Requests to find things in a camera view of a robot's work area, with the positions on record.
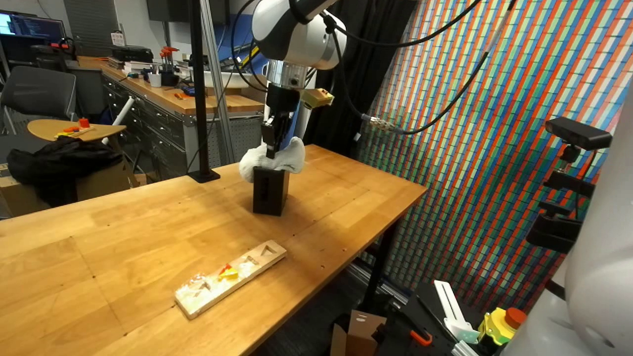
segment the floor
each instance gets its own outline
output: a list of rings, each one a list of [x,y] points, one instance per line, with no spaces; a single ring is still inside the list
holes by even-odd
[[[364,286],[348,272],[340,274],[283,325],[255,356],[326,356],[330,327],[362,299]]]

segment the box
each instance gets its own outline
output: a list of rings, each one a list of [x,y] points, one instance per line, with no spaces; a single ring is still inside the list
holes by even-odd
[[[77,181],[77,201],[89,201],[95,197],[105,197],[119,191],[129,191],[140,187],[144,179],[139,181],[137,175],[125,165],[107,167],[91,177]],[[0,165],[0,216],[14,218],[49,208],[38,199],[32,187],[24,187],[14,181],[6,165]]]
[[[386,319],[362,311],[352,311],[348,331],[332,329],[330,356],[372,356],[376,355],[374,333]]]

